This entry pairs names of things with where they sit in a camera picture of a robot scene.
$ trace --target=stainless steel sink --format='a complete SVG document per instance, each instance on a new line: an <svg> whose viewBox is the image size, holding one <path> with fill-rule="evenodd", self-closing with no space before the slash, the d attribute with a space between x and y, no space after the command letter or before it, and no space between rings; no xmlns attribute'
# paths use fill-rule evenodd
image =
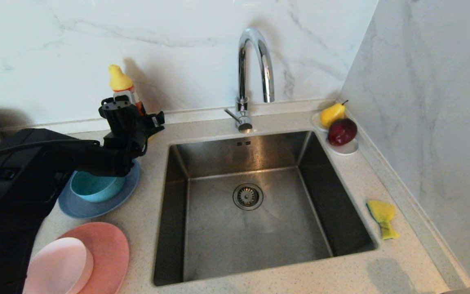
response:
<svg viewBox="0 0 470 294"><path fill-rule="evenodd" d="M374 248L313 132L170 147L156 286Z"/></svg>

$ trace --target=marble backsplash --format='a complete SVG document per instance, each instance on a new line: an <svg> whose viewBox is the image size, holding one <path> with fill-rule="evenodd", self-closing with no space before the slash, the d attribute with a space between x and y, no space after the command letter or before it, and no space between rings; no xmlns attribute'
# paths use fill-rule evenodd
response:
<svg viewBox="0 0 470 294"><path fill-rule="evenodd" d="M381 0L343 96L470 275L470 1Z"/></svg>
<svg viewBox="0 0 470 294"><path fill-rule="evenodd" d="M276 101L340 91L377 0L0 0L0 127L99 117L109 64L150 111L233 106L242 30L272 52ZM248 89L262 103L250 54Z"/></svg>

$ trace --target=yellow bottle cap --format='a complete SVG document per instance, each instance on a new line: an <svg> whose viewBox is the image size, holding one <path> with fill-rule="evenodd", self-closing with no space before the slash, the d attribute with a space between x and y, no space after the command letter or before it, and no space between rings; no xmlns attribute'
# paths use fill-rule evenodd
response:
<svg viewBox="0 0 470 294"><path fill-rule="evenodd" d="M110 65L110 88L114 91L124 91L133 87L132 79L125 75L119 65Z"/></svg>

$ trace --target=bottle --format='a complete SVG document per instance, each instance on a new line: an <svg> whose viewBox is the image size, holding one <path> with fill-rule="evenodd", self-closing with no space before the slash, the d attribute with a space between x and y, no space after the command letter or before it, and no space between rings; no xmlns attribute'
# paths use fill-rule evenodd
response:
<svg viewBox="0 0 470 294"><path fill-rule="evenodd" d="M132 103L137 107L139 114L144 116L146 110L138 93L135 91L132 79L123 73L119 65L110 65L108 71L110 72L110 88L114 92L130 91L132 93Z"/></svg>

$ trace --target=chrome faucet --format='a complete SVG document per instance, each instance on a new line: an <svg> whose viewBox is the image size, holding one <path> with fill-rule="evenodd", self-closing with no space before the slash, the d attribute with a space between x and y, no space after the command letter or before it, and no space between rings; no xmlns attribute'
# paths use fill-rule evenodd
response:
<svg viewBox="0 0 470 294"><path fill-rule="evenodd" d="M224 109L225 112L237 121L235 126L241 133L248 133L253 128L248 113L248 97L246 96L246 43L248 41L251 41L253 44L259 58L259 64L261 65L264 102L270 103L275 100L273 68L266 41L259 30L247 28L242 32L239 39L239 97L235 100L237 114L233 114L228 108Z"/></svg>

